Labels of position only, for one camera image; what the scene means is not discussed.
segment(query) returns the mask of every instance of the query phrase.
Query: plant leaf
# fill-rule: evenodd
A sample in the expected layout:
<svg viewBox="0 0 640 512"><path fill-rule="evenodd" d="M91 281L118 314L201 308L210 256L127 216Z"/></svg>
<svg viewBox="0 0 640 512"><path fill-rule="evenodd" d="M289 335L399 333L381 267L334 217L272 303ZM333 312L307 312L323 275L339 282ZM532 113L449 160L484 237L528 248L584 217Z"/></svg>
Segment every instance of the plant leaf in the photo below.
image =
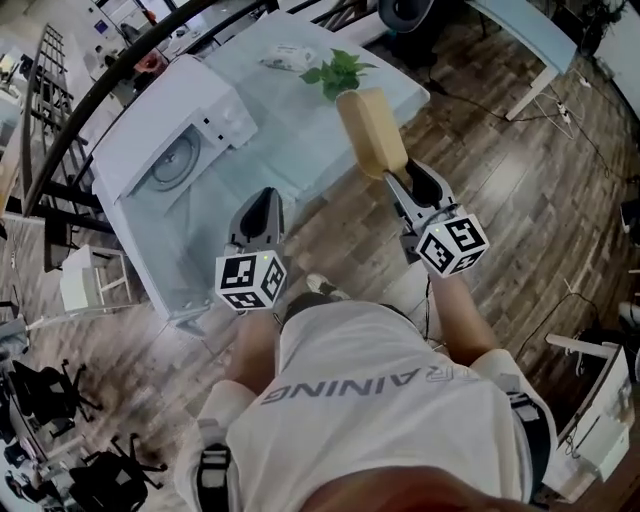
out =
<svg viewBox="0 0 640 512"><path fill-rule="evenodd" d="M324 82L322 92L330 101L335 101L344 89L341 89L337 83Z"/></svg>
<svg viewBox="0 0 640 512"><path fill-rule="evenodd" d="M368 64L367 62L358 62L355 65L355 72L358 73L360 71L362 71L363 69L367 69L367 68L377 68L378 66L374 66L373 64Z"/></svg>
<svg viewBox="0 0 640 512"><path fill-rule="evenodd" d="M335 75L335 73L333 72L333 69L331 69L331 66L329 66L329 64L327 64L325 61L322 61L322 67L320 68L320 74L321 74L321 78L323 80L329 80L329 79L331 79L332 76Z"/></svg>
<svg viewBox="0 0 640 512"><path fill-rule="evenodd" d="M340 88L343 91L357 89L358 87L360 87L360 80L356 75L343 76L342 80L340 80Z"/></svg>
<svg viewBox="0 0 640 512"><path fill-rule="evenodd" d="M331 66L344 73L353 73L356 71L357 62L359 59L358 55L350 55L343 50L336 50L332 48L333 52L333 61L331 62Z"/></svg>
<svg viewBox="0 0 640 512"><path fill-rule="evenodd" d="M302 73L300 78L307 84L315 84L322 78L322 71L318 68L311 68L306 73Z"/></svg>

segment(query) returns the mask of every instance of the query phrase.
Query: shoe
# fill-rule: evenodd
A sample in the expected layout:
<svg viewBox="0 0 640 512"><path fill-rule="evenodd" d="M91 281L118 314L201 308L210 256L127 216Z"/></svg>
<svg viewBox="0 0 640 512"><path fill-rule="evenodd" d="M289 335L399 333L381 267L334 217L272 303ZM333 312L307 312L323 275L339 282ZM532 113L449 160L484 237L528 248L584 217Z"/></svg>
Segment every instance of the shoe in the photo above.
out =
<svg viewBox="0 0 640 512"><path fill-rule="evenodd" d="M342 300L350 300L351 297L332 284L326 277L320 274L309 274L307 276L307 287L314 293L328 295Z"/></svg>

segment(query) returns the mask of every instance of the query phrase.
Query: black cable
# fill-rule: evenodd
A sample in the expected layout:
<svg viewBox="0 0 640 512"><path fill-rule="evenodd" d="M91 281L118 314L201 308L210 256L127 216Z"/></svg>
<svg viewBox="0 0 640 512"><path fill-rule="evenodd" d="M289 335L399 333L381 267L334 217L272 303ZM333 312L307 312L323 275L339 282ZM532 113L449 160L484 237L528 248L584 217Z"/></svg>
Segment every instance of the black cable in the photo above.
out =
<svg viewBox="0 0 640 512"><path fill-rule="evenodd" d="M575 427L571 429L571 432L567 435L566 442L567 447L564 450L564 454L567 456L571 456L572 459L579 459L580 456L576 455L576 446L575 446L575 437L578 433L578 424L576 423Z"/></svg>
<svg viewBox="0 0 640 512"><path fill-rule="evenodd" d="M425 331L424 331L424 339L428 340L429 339L429 310L431 309L430 304L429 304L429 289L431 288L431 276L429 274L427 274L427 291L425 293L425 300L427 301L427 309L425 311Z"/></svg>
<svg viewBox="0 0 640 512"><path fill-rule="evenodd" d="M520 356L522 355L522 353L524 352L524 349L527 347L527 344L529 343L529 340L531 340L531 338L533 338L535 336L535 334L538 332L538 330L540 329L540 327L542 327L545 322L547 320L549 320L549 318L551 318L551 315L553 315L556 310L560 307L560 305L567 300L569 297L580 297L583 301L585 301L586 303L590 304L596 314L596 320L598 322L598 325L600 324L600 313L598 312L598 306L596 306L592 301L590 301L589 299L587 299L584 295L582 295L581 293L578 292L571 292L567 295L565 295L564 297L562 297L562 299L560 299L560 301L553 306L553 309L549 312L549 314L547 316L544 317L544 320L542 320L542 322L540 322L538 324L538 326L533 330L533 332L527 337L526 340L524 340L524 343L522 344L522 346L520 347L520 349L518 350L518 353L516 354L516 356L514 357L514 360L517 362L518 359L520 359Z"/></svg>
<svg viewBox="0 0 640 512"><path fill-rule="evenodd" d="M472 99L469 98L465 98L464 96L458 96L457 94L451 94L450 92L448 92L444 87L442 87L442 85L437 82L436 80L431 78L431 70L429 70L429 81L427 83L423 83L423 85L430 91L430 92L435 92L437 94L440 94L441 96L445 96L454 100L458 100L458 101L463 101L465 103L469 103L470 105L473 105L474 107L477 107L481 110L484 110L487 114L495 117L496 119L499 119L500 121L506 121L507 123L520 123L522 121L534 121L536 119L547 119L549 117L558 117L560 114L553 114L550 116L533 116L533 117L525 117L522 119L512 119L511 121L509 119L506 118L506 115L500 115L500 114L496 114L495 112L491 111L490 109L488 109L487 107L485 107L484 105L481 105L480 103L477 103L475 101L473 101Z"/></svg>
<svg viewBox="0 0 640 512"><path fill-rule="evenodd" d="M560 99L560 95L556 92L556 90L553 88L553 86L551 84L549 84L549 89L551 89L551 92L553 92L553 94L555 94L555 96L556 96L556 98L558 98L559 102L561 102L563 105L566 105L566 102L563 101L562 99ZM595 143L591 140L591 138L584 131L582 126L580 126L580 123L578 122L578 118L576 117L576 115L573 112L571 112L571 110L569 110L569 109L567 109L567 112L569 113L569 115L571 117L573 117L573 120L576 123L576 126L578 127L578 130L580 130L580 133L584 136L585 139L587 139L589 141L589 144L591 144L593 149L596 151L596 154L600 157L600 160L602 161L602 165L604 165L604 177L608 179L611 175L613 175L613 176L615 176L616 178L618 178L620 180L625 180L626 178L624 178L620 174L615 173L615 172L613 172L611 170L611 168L607 164L607 161L604 159L604 156L602 156L602 153L600 153L600 149L598 148L598 146L595 145Z"/></svg>
<svg viewBox="0 0 640 512"><path fill-rule="evenodd" d="M453 211L457 210L459 206L460 205L458 203L451 203L451 204L448 204L447 206L445 206L444 208L440 208L436 213L434 213L433 215L431 215L431 217L429 217L427 219L427 221L424 223L424 225L428 226L429 224L431 224L431 221L433 221L433 219L435 219L439 215L443 215L445 213L453 212Z"/></svg>
<svg viewBox="0 0 640 512"><path fill-rule="evenodd" d="M605 93L603 93L600 89L593 85L592 82L589 82L589 85L594 91L596 91L600 96L607 100L609 104L611 104L611 106L615 107L615 109L618 111L618 114L621 114L620 110L618 110L618 105L611 98L609 98Z"/></svg>

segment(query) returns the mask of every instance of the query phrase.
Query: office chair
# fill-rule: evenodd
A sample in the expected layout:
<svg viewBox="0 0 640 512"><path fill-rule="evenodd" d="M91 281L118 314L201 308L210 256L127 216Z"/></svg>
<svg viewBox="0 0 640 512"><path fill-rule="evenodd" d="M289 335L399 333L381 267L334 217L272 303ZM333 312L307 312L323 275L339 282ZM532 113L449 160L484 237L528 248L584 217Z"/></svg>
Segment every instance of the office chair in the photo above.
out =
<svg viewBox="0 0 640 512"><path fill-rule="evenodd" d="M80 377L87 369L86 365L80 366L72 382L66 369L68 364L69 361L66 359L62 362L62 373L51 367L36 372L14 361L14 371L9 372L22 414L33 414L40 425L53 422L58 429L51 432L54 439L75 427L74 417L77 409L85 421L93 421L93 417L87 415L83 405L97 411L102 410L101 405L94 404L80 395Z"/></svg>
<svg viewBox="0 0 640 512"><path fill-rule="evenodd" d="M424 21L434 0L379 0L378 13L391 30L412 32Z"/></svg>
<svg viewBox="0 0 640 512"><path fill-rule="evenodd" d="M118 437L113 437L111 444L118 454L96 452L83 459L87 467L69 471L74 481L69 494L85 512L133 512L142 507L149 495L147 483L154 489L162 488L146 472L161 473L167 465L156 468L140 464L133 444L137 438L137 434L129 436L127 455L118 446Z"/></svg>
<svg viewBox="0 0 640 512"><path fill-rule="evenodd" d="M0 376L0 440L8 445L16 437L11 423L11 397L4 376Z"/></svg>
<svg viewBox="0 0 640 512"><path fill-rule="evenodd" d="M29 459L29 454L20 445L19 440L15 440L13 443L7 445L4 449L4 458L14 468L19 468L25 460Z"/></svg>
<svg viewBox="0 0 640 512"><path fill-rule="evenodd" d="M434 66L433 47L464 5L464 0L379 0L380 19L396 32L388 42L392 55L411 69Z"/></svg>

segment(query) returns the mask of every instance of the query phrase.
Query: strap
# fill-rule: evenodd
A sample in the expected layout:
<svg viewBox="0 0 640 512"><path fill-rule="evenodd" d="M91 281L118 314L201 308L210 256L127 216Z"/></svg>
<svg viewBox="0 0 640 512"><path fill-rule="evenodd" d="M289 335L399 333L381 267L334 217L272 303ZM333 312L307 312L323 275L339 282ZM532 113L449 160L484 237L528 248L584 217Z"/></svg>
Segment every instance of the strap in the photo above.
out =
<svg viewBox="0 0 640 512"><path fill-rule="evenodd" d="M531 499L542 485L542 479L551 459L549 423L542 407L526 393L507 393L511 409L520 419L529 445L532 468Z"/></svg>
<svg viewBox="0 0 640 512"><path fill-rule="evenodd" d="M229 512L227 485L229 464L231 464L231 451L223 444L212 444L202 452L197 476L198 501L201 510Z"/></svg>

